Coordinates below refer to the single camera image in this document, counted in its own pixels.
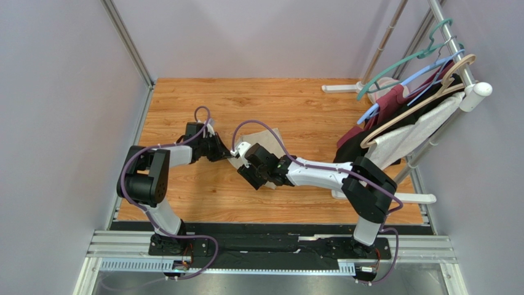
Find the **beige linen napkin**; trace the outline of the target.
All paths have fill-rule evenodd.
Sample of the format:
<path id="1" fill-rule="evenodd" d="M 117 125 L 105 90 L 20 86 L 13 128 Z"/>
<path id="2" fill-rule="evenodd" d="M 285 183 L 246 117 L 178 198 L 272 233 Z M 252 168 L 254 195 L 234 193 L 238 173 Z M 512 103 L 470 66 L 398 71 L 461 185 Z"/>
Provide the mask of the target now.
<path id="1" fill-rule="evenodd" d="M 277 135 L 278 139 L 282 141 L 282 137 L 280 134 L 280 131 L 278 128 L 273 128 L 273 132 Z M 266 150 L 268 150 L 270 153 L 277 156 L 277 158 L 282 157 L 285 155 L 284 150 L 280 146 L 277 139 L 272 135 L 272 133 L 269 130 L 264 130 L 262 132 L 257 133 L 251 133 L 248 135 L 242 135 L 238 139 L 236 139 L 235 145 L 237 145 L 241 141 L 246 141 L 253 144 L 260 144 L 262 147 L 264 147 Z M 271 182 L 267 182 L 264 187 L 268 187 L 269 189 L 276 189 L 277 186 Z"/>

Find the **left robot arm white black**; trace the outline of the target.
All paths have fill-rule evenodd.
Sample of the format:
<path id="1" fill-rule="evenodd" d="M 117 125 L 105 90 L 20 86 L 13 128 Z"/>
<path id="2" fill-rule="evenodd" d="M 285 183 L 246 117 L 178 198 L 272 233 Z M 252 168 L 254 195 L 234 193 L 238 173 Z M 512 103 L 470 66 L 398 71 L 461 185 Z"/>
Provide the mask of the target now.
<path id="1" fill-rule="evenodd" d="M 213 123 L 190 122 L 177 142 L 150 149 L 131 146 L 117 182 L 117 194 L 137 206 L 154 227 L 156 246 L 185 247 L 186 228 L 166 199 L 169 171 L 191 165 L 205 157 L 210 162 L 230 158 L 230 153 Z"/>

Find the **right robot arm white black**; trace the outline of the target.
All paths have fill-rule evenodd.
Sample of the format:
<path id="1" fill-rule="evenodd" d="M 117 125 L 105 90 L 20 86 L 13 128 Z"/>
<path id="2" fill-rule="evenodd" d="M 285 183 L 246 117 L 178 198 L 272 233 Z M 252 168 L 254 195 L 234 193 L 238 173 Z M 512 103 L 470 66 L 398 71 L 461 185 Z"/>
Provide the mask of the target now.
<path id="1" fill-rule="evenodd" d="M 394 180 L 365 157 L 346 163 L 312 162 L 296 156 L 277 157 L 260 144 L 247 142 L 239 143 L 231 155 L 242 162 L 237 171 L 255 189 L 272 183 L 341 193 L 359 216 L 352 238 L 365 246 L 374 244 L 397 191 Z"/>

